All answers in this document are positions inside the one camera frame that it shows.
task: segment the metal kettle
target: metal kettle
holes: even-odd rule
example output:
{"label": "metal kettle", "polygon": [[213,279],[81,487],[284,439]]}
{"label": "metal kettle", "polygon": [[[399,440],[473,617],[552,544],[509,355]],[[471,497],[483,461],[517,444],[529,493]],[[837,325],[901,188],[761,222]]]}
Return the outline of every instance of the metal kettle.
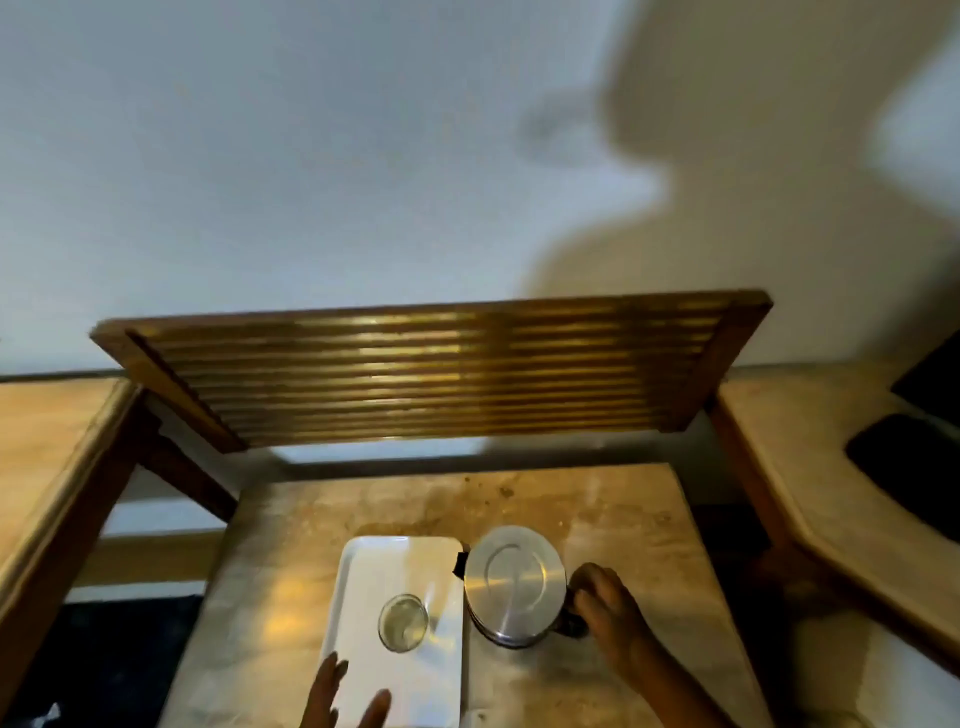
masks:
{"label": "metal kettle", "polygon": [[574,639],[587,623],[574,614],[560,554],[537,531],[504,525],[457,557],[470,617],[488,640],[511,649],[529,647],[549,632]]}

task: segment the white tray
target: white tray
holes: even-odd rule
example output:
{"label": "white tray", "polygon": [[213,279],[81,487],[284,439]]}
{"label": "white tray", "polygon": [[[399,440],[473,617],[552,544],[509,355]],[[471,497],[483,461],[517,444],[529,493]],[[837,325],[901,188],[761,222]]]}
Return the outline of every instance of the white tray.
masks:
{"label": "white tray", "polygon": [[[453,575],[460,542],[440,537],[361,536],[340,557],[322,658],[336,650],[349,670],[333,705],[337,728],[354,728],[374,694],[394,697],[386,726],[456,728],[460,723],[464,585]],[[410,594],[426,607],[419,646],[391,652],[377,622],[392,597]]]}

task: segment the right hand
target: right hand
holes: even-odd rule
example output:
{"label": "right hand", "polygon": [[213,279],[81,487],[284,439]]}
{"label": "right hand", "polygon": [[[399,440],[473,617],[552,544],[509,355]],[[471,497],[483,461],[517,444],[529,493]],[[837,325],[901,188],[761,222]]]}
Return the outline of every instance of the right hand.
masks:
{"label": "right hand", "polygon": [[614,672],[636,689],[637,674],[660,646],[636,600],[613,569],[586,563],[570,577],[573,604]]}

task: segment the wooden leg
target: wooden leg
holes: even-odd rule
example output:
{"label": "wooden leg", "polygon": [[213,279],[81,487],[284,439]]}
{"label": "wooden leg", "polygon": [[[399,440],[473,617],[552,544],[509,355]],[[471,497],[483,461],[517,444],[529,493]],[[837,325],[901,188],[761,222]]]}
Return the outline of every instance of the wooden leg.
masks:
{"label": "wooden leg", "polygon": [[29,574],[18,585],[12,605],[0,620],[0,717],[10,707],[110,509],[155,434],[156,420],[144,417],[136,407],[94,463],[53,538],[39,550]]}
{"label": "wooden leg", "polygon": [[196,500],[221,521],[229,522],[233,518],[237,499],[183,454],[173,440],[157,435],[141,458],[140,465]]}

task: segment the kettle handle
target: kettle handle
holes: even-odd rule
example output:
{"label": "kettle handle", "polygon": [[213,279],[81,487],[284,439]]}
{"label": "kettle handle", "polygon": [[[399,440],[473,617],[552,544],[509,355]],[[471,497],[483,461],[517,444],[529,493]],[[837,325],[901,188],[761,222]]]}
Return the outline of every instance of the kettle handle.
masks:
{"label": "kettle handle", "polygon": [[553,623],[553,631],[573,640],[582,640],[590,632],[584,618],[573,611],[573,592],[569,587],[566,589],[564,607],[557,615],[557,621]]}

